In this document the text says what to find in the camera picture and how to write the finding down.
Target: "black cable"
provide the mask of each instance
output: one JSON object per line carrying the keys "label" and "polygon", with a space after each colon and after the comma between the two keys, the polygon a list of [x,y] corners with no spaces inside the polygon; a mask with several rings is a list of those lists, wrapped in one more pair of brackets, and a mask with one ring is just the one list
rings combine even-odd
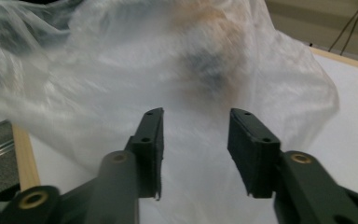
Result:
{"label": "black cable", "polygon": [[336,40],[334,41],[334,43],[331,45],[330,49],[328,50],[329,52],[331,51],[331,49],[336,45],[336,43],[338,42],[338,40],[341,38],[341,36],[344,34],[345,30],[348,28],[348,26],[351,24],[351,22],[353,21],[353,19],[356,17],[356,15],[358,15],[358,9],[356,10],[356,12],[353,14],[353,16],[350,18],[350,20],[347,22],[347,24],[345,24],[344,28],[341,30],[341,33],[339,33],[338,37],[336,38]]}
{"label": "black cable", "polygon": [[358,17],[356,18],[356,21],[354,21],[354,25],[353,25],[353,27],[352,27],[352,29],[351,29],[350,35],[348,36],[347,42],[345,42],[345,45],[344,45],[344,47],[342,48],[342,51],[341,51],[341,53],[339,53],[339,55],[342,55],[342,53],[345,51],[345,48],[348,46],[348,43],[349,43],[350,40],[351,40],[351,36],[352,36],[352,34],[353,34],[353,31],[354,31],[354,29],[356,28],[357,22],[358,22]]}

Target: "wall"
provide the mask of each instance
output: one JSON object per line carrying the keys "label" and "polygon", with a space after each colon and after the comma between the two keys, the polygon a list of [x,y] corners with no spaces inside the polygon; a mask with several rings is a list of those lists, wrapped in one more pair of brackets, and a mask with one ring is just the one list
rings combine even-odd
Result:
{"label": "wall", "polygon": [[[358,9],[358,0],[266,0],[275,27],[291,37],[328,49]],[[332,52],[340,53],[351,25]],[[358,60],[358,23],[343,54]]]}

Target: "white table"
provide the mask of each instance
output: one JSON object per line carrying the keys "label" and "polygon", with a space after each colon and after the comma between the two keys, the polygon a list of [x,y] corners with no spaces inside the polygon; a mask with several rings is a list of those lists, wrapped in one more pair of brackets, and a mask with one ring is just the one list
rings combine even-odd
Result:
{"label": "white table", "polygon": [[[308,153],[319,159],[339,185],[358,192],[358,62],[312,51],[337,86],[340,110],[325,124]],[[30,139],[42,185],[55,186],[65,193],[93,178],[83,167],[36,138]],[[272,220],[273,216],[270,208],[265,218]]]}

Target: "plastic bag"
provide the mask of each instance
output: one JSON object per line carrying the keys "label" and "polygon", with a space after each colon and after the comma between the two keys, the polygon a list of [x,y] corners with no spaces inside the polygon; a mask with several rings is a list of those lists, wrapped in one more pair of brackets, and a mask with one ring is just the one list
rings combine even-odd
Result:
{"label": "plastic bag", "polygon": [[305,150],[338,108],[308,48],[274,29],[263,0],[78,2],[0,1],[0,114],[96,170],[164,107],[163,196],[141,219],[263,223],[227,152],[228,112]]}

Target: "transparent plastic sheet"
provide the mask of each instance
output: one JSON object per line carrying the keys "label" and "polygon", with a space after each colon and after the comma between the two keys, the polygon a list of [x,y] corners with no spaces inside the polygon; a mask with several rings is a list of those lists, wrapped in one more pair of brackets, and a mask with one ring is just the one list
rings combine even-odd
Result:
{"label": "transparent plastic sheet", "polygon": [[283,150],[306,150],[338,109],[309,49],[263,0],[0,1],[0,114],[95,171],[164,107],[163,195],[145,223],[270,223],[227,152],[231,107]]}

